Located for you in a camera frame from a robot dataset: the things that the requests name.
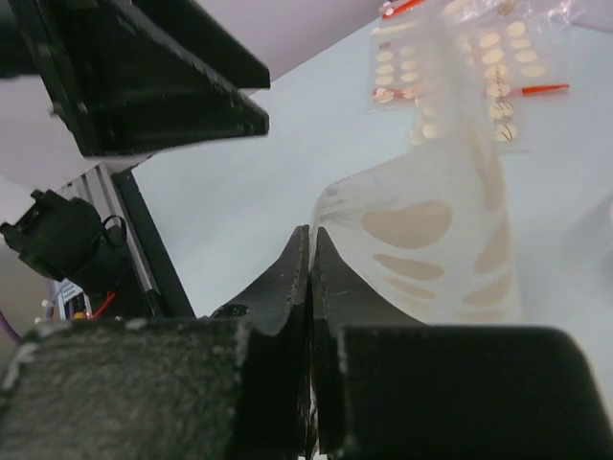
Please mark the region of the clear dotted zip bag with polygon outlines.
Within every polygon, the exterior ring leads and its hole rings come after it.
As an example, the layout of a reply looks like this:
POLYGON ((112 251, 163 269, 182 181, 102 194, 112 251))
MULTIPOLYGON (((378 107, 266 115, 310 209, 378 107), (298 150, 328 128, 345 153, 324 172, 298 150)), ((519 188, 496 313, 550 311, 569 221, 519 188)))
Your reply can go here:
POLYGON ((427 324, 520 318, 506 186, 484 98, 449 19, 417 39, 420 113, 406 154, 329 185, 314 237, 378 294, 427 324))

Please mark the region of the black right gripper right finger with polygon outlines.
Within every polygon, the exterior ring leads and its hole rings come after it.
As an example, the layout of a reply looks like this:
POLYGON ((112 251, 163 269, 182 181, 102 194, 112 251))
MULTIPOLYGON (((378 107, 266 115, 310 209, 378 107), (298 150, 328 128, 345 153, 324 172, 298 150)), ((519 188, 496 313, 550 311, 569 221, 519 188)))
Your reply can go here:
POLYGON ((310 270, 320 450, 331 459, 608 459, 584 354, 549 327, 428 326, 319 228, 310 270))

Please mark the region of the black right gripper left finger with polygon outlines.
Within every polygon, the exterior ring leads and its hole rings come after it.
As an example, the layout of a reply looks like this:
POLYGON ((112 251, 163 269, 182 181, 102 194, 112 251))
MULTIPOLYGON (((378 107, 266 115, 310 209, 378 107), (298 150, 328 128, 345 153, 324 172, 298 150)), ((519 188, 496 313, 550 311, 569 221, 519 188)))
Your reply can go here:
POLYGON ((1 379, 5 459, 295 459, 309 406, 308 230, 204 319, 42 323, 1 379))

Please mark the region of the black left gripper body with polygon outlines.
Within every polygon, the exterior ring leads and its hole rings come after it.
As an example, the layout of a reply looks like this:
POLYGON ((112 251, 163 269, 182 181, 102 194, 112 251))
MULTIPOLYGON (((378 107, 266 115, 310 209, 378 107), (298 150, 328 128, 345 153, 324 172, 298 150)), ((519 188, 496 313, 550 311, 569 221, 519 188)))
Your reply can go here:
POLYGON ((268 67, 195 1, 5 1, 1 75, 35 76, 90 158, 258 137, 268 67))

